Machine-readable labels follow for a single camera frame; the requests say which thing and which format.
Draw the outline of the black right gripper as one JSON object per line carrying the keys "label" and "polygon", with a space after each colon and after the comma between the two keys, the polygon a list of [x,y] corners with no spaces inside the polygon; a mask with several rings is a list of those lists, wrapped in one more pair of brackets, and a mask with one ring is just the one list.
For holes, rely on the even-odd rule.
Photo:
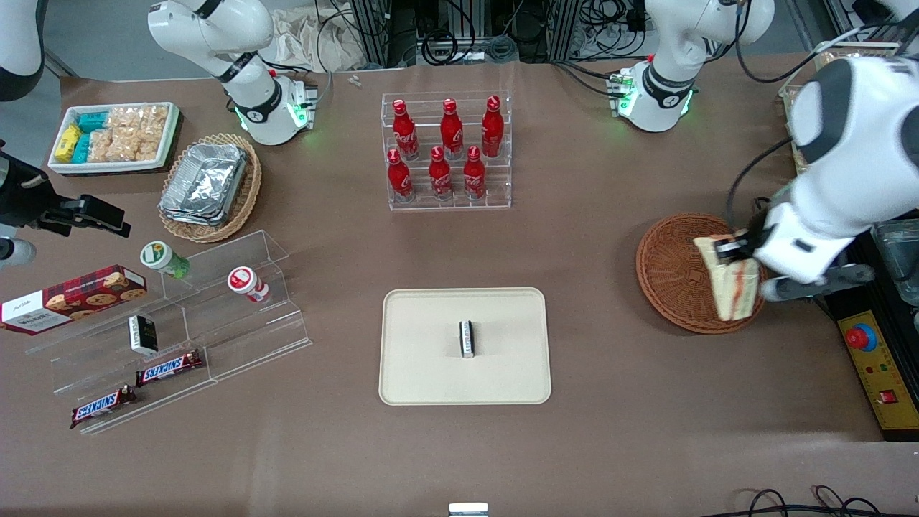
{"label": "black right gripper", "polygon": [[[56,193],[49,177],[39,168],[30,166],[6,152],[1,152],[1,223],[10,227],[32,227],[69,236],[71,228],[58,222],[46,222],[42,217],[60,209],[65,197]],[[98,229],[128,238],[131,225],[124,220],[125,212],[92,195],[69,200],[71,226]]]}

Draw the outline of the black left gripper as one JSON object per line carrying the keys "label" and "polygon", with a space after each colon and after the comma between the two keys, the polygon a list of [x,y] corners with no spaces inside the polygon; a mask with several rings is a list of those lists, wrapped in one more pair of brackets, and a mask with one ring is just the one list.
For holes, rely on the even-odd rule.
{"label": "black left gripper", "polygon": [[717,241],[716,258],[718,261],[753,259],[756,250],[762,248],[770,236],[771,230],[767,229],[769,213],[768,208],[758,210],[748,220],[745,228],[732,234],[733,241]]}

